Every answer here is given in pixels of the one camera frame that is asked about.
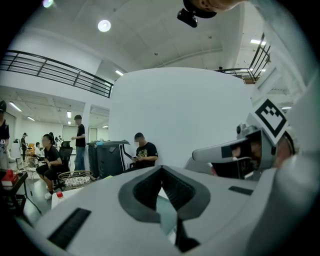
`red object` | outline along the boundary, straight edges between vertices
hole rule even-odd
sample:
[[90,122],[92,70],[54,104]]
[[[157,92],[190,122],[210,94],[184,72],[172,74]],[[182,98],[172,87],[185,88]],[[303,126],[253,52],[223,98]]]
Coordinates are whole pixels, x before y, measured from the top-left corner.
[[3,178],[1,179],[2,186],[12,187],[18,180],[18,175],[13,173],[12,170],[7,170]]
[[6,173],[8,174],[9,178],[14,176],[14,172],[11,169],[8,169]]
[[56,196],[57,196],[58,198],[63,198],[63,197],[64,197],[64,194],[62,194],[62,192],[59,191],[59,192],[56,193]]

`trash bin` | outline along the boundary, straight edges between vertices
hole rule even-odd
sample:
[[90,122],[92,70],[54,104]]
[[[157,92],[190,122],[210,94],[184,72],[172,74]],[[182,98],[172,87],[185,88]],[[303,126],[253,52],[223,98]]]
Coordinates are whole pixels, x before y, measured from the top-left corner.
[[104,179],[124,172],[124,153],[120,145],[130,144],[127,140],[106,141],[96,147],[99,176]]
[[88,154],[89,154],[89,166],[92,176],[95,178],[99,177],[99,168],[98,168],[98,156],[97,156],[97,141],[92,141],[87,143],[88,145]]

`sneaker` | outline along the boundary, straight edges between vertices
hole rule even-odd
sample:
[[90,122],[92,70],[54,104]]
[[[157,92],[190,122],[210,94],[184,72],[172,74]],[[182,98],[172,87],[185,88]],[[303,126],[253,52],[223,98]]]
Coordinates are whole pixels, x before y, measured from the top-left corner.
[[46,200],[49,200],[51,198],[52,198],[52,194],[50,194],[49,192],[44,195],[44,199]]

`metal railing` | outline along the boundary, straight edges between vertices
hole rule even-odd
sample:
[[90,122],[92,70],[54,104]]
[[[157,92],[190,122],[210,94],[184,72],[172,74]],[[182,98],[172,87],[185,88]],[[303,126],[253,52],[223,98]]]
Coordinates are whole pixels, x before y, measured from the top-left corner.
[[260,44],[255,52],[250,66],[242,68],[219,69],[217,72],[228,74],[243,80],[246,85],[255,84],[263,72],[266,65],[270,62],[270,45],[263,43],[265,35],[262,34]]
[[249,69],[252,71],[254,79],[257,81],[266,65],[270,62],[270,45],[266,42],[263,45],[265,34],[262,34],[260,44],[255,52]]
[[112,83],[52,58],[19,51],[7,50],[0,70],[44,78],[110,98]]
[[250,68],[229,68],[229,69],[219,69],[217,72],[231,75],[236,78],[240,78],[246,85],[254,85],[256,79]]

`white ceiling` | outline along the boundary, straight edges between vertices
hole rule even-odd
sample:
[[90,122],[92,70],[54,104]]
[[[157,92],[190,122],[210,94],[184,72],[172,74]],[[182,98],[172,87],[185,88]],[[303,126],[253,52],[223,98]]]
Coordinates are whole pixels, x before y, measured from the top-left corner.
[[[83,115],[85,107],[85,103],[81,101],[5,86],[0,86],[0,95],[0,98],[6,101],[9,113],[21,115],[23,119],[31,117],[40,122],[68,125],[68,121],[71,121],[71,125],[75,125],[75,115]],[[15,110],[9,104],[10,101],[22,112]],[[71,118],[67,117],[67,111],[71,111]],[[91,106],[89,127],[99,128],[108,122],[109,110]]]
[[[95,54],[102,59],[96,75],[110,82],[119,78],[115,70],[249,67],[258,47],[250,41],[263,33],[254,6],[246,2],[215,18],[199,18],[196,29],[177,19],[183,7],[183,0],[54,0],[24,29]],[[101,20],[110,21],[108,32],[98,30]],[[279,104],[292,101],[285,90],[272,95]]]

